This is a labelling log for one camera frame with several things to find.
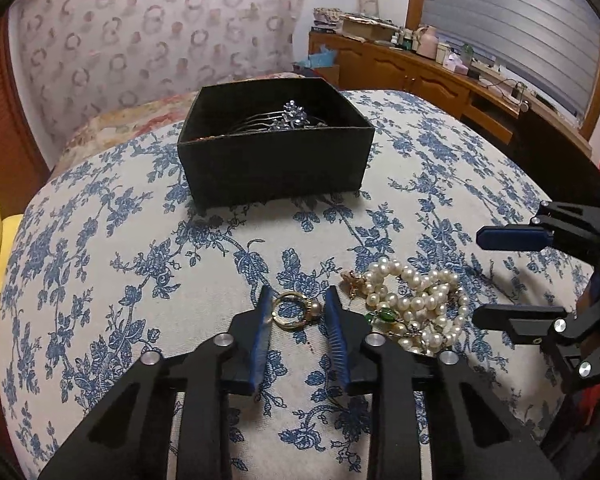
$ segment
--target silver screw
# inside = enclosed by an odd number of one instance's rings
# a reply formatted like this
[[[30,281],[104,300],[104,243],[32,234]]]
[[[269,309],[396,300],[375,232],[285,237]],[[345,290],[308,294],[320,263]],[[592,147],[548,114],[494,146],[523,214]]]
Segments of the silver screw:
[[[369,346],[382,346],[385,341],[385,337],[378,332],[372,332],[365,337],[365,342]]]
[[[227,332],[218,334],[214,338],[214,345],[216,345],[216,346],[229,346],[233,342],[234,342],[234,336],[232,336],[231,334],[229,334]]]
[[[578,367],[578,373],[581,377],[587,377],[591,373],[591,363],[589,361],[583,361]]]
[[[565,320],[563,320],[562,318],[556,319],[554,321],[554,330],[557,333],[564,332],[565,330],[567,330],[567,322]]]
[[[155,365],[160,360],[160,354],[155,350],[149,350],[140,356],[140,361],[143,365]]]
[[[460,360],[458,354],[452,352],[451,350],[445,350],[444,352],[441,352],[438,356],[438,359],[440,359],[440,362],[445,365],[454,365]]]

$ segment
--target green bead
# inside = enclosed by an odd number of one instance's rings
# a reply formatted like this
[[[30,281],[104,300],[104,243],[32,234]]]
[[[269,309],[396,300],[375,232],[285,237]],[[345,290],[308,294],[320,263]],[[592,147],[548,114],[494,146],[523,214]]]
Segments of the green bead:
[[[385,323],[395,323],[395,321],[398,319],[395,312],[393,310],[391,310],[390,308],[386,308],[386,307],[380,309],[380,312],[378,313],[378,317]]]

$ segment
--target black box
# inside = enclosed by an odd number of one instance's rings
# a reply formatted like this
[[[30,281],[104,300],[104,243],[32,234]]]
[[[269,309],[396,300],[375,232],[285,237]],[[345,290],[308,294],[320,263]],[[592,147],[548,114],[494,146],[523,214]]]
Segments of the black box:
[[[328,126],[226,135],[291,100]],[[373,126],[323,79],[261,79],[200,90],[178,156],[194,204],[206,209],[359,190],[373,137]]]

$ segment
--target window blind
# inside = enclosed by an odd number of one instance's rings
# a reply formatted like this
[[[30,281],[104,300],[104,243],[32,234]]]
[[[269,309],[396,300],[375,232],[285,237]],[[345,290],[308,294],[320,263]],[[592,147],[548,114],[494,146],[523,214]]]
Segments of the window blind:
[[[422,23],[586,111],[600,54],[600,20],[586,0],[424,0]]]

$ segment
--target necklace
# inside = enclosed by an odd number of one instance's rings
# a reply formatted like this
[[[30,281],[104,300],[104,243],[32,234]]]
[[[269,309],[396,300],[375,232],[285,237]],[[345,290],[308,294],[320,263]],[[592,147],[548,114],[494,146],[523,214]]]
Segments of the necklace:
[[[402,280],[411,294],[400,297],[384,284],[388,276]],[[398,260],[380,256],[366,272],[341,273],[350,297],[366,297],[366,320],[374,332],[384,333],[407,351],[434,356],[452,346],[469,316],[469,297],[460,276],[449,269],[421,274]]]

